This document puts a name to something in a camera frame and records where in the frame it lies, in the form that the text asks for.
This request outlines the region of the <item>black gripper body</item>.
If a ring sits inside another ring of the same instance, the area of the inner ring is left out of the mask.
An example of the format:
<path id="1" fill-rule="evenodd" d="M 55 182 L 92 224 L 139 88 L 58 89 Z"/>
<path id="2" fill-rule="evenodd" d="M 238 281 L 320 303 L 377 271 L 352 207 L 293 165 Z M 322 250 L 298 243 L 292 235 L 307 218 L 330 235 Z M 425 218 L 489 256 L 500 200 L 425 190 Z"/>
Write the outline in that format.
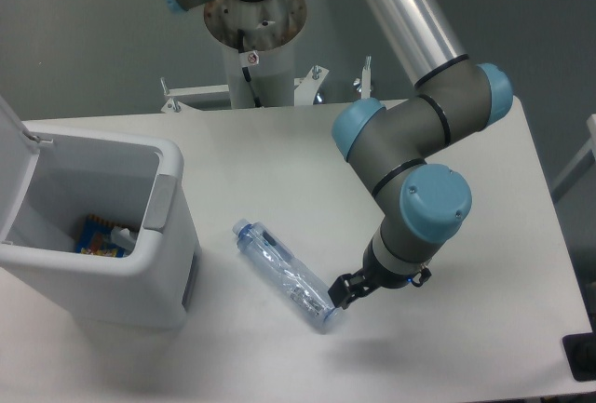
<path id="1" fill-rule="evenodd" d="M 385 268 L 371 253 L 363 256 L 360 275 L 366 289 L 401 289 L 409 285 L 413 275 L 393 273 Z"/>

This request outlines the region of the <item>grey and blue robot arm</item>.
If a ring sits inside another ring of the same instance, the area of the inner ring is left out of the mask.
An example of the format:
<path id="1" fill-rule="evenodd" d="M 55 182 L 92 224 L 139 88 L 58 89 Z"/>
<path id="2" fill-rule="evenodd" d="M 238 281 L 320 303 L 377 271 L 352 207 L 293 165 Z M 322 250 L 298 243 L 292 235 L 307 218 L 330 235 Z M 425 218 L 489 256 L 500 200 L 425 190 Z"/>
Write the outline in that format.
<path id="1" fill-rule="evenodd" d="M 335 119 L 332 137 L 384 218 L 362 267 L 332 284 L 332 303 L 347 308 L 377 289 L 422 286 L 428 263 L 460 229 L 471 208 L 463 177 L 428 158 L 503 118 L 513 102 L 508 77 L 472 63 L 434 0 L 366 0 L 415 88 L 386 108 L 368 92 Z M 289 0 L 165 0 L 173 11 L 204 7 L 212 35 L 233 54 L 233 68 L 264 104 L 256 69 L 266 51 L 297 34 Z"/>

